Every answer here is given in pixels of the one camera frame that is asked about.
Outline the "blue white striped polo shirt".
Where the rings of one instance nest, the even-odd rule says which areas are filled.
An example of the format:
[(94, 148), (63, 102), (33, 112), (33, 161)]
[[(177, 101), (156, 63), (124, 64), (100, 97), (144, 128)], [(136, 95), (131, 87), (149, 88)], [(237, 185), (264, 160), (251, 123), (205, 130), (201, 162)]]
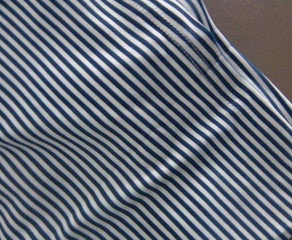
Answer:
[(0, 240), (286, 240), (292, 104), (201, 0), (0, 0)]

